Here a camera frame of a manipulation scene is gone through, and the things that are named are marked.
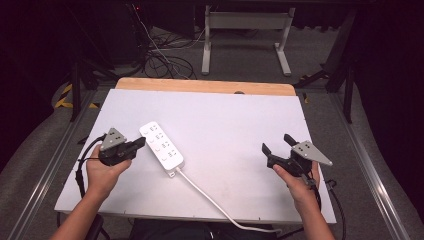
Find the white power cord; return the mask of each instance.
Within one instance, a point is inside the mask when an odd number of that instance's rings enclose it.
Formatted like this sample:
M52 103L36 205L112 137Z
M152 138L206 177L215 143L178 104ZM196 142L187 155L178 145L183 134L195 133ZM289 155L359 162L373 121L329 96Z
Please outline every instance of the white power cord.
M230 220L230 222L232 222L234 225L236 225L238 228L243 229L243 230L250 230L250 231L258 231L258 232L265 232L265 233L282 233L283 231L281 229L273 229L273 230L268 230L268 229L262 229L262 228L255 228L255 227L245 227L242 226L240 224L238 224L236 221L234 221L229 215L228 213L226 213L214 200L212 200L205 192L202 191L202 189L200 189L196 184L194 184L182 171L180 168L176 168L177 172L179 174L181 174L181 176L183 176L194 188L197 189L197 191L199 191L201 194L203 194L203 196L205 196L211 203L213 203L213 205L215 205L215 207L217 207L227 218L228 220Z

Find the white power strip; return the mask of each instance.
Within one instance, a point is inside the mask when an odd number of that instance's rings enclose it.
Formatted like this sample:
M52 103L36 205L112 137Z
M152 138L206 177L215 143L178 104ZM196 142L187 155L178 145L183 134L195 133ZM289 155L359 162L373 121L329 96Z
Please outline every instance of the white power strip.
M152 149L162 167L170 177L175 176L177 168L184 166L184 157L171 142L157 122L149 122L140 128L146 143Z

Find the white table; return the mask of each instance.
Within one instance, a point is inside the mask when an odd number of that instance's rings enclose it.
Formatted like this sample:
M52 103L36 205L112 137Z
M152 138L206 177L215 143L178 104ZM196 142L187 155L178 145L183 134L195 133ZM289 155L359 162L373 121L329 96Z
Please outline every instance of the white table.
M161 125L185 157L185 174L236 221L301 222L286 184L266 167L261 152L265 142L273 154L288 157L290 146L283 140L285 133L298 141L311 140L296 96L114 89L84 149L111 127L129 141L135 140L141 136L138 129L150 121ZM56 211L70 212L80 200L74 178L72 171ZM335 223L323 181L320 194L325 219ZM122 217L225 221L225 216L182 176L170 178L148 146L138 150L99 212Z

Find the gray carpet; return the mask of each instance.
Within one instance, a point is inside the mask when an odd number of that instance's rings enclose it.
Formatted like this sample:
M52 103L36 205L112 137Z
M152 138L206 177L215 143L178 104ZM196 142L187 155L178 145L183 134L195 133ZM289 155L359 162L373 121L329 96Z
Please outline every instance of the gray carpet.
M295 83L299 77L320 70L325 62L337 31L321 33L318 30L292 29L286 46L286 56L292 69L292 77L284 77L280 69L273 43L278 41L278 31L259 31L252 37L233 33L218 33L212 39L211 68L208 76L202 76L202 43L184 50L164 51L166 55L188 60L199 79ZM347 239L391 239L390 232L369 189L359 166L352 142L342 119L322 90L325 81L318 81L307 89L298 91L302 108L314 144L333 162L333 167L323 167L324 177L334 179L338 185L334 191L339 198L346 217ZM103 102L110 83L102 82L93 102ZM303 101L306 93L308 103ZM21 145L5 170L0 174L0 239L7 239L22 210L28 202L36 183L65 134L72 109L58 108ZM24 235L25 239L46 239L56 230L56 213L53 207L74 165L82 145L78 141L86 137L93 126L99 109L87 109L81 124L71 138L66 157L63 159L52 184L44 196L38 211ZM383 182L393 204L411 239L424 239L424 226L402 188L387 168L374 141L361 101L355 89L352 105L351 127L364 143L368 154ZM337 239L342 236L340 211L332 199L338 223L331 225ZM112 238L126 238L131 230L131 220L105 217L104 228ZM297 229L298 225L282 226L283 230ZM298 233L289 239L304 239Z

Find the person's left hand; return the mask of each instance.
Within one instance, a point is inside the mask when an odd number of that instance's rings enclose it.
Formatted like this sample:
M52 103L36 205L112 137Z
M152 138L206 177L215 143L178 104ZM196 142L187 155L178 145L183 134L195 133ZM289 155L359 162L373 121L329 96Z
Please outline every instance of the person's left hand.
M94 195L101 201L105 200L118 181L119 175L131 165L131 160L125 160L115 166L106 166L98 160L100 145L97 145L87 160L88 188L87 195Z

